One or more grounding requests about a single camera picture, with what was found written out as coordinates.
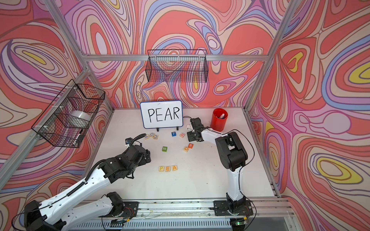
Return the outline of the white tape roll in basket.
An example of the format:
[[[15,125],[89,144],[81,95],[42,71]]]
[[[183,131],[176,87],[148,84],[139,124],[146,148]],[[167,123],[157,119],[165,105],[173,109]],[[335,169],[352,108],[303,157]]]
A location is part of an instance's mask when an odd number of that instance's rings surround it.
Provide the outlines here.
[[[90,121],[91,120],[91,116],[89,114],[87,114],[86,112],[83,112],[83,111],[79,111],[79,110],[74,110],[70,113],[71,116],[74,116],[78,119],[82,119],[82,120],[85,120],[85,121]]]

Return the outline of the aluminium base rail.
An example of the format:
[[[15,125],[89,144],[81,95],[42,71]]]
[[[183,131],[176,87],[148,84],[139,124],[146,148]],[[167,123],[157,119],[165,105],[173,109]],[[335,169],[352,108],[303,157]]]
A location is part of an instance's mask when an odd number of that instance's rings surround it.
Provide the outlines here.
[[[225,200],[140,200],[125,202],[118,217],[103,215],[104,200],[67,213],[64,231],[299,231],[286,199],[255,198],[237,212]]]

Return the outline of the red plastic cup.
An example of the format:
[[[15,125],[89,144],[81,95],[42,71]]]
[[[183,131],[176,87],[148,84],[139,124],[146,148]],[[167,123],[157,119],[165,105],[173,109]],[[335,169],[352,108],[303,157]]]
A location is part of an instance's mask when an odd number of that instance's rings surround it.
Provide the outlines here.
[[[219,118],[221,114],[225,114],[225,117],[223,119]],[[210,127],[213,130],[222,132],[225,128],[227,118],[228,118],[228,112],[225,109],[222,109],[222,108],[214,109]]]

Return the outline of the whiteboard with PEAR text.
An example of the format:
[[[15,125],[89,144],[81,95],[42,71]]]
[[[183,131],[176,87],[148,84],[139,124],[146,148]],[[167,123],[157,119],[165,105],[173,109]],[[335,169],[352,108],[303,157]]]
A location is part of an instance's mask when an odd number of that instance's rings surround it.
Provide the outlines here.
[[[184,125],[181,101],[157,101],[140,103],[145,129],[177,128]]]

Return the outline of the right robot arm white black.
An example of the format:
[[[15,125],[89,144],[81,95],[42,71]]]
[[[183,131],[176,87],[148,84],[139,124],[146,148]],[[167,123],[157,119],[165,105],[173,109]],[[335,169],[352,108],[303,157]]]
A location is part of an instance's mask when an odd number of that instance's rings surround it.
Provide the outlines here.
[[[216,145],[223,167],[227,170],[228,188],[226,200],[214,201],[211,208],[216,216],[243,216],[253,215],[251,200],[242,190],[242,169],[247,165],[248,154],[238,134],[234,131],[222,133],[210,127],[205,127],[200,118],[184,116],[190,120],[191,128],[187,132],[189,141],[207,141]]]

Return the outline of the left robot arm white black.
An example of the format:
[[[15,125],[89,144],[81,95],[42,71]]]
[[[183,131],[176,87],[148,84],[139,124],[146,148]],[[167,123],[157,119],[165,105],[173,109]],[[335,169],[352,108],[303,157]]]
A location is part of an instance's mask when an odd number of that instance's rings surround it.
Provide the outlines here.
[[[128,138],[127,149],[115,157],[95,163],[85,178],[63,192],[42,202],[33,200],[26,204],[22,215],[26,231],[68,231],[97,217],[136,216],[117,192],[103,195],[100,199],[80,206],[80,202],[119,179],[133,179],[137,167],[151,162],[150,151],[140,139],[146,134]]]

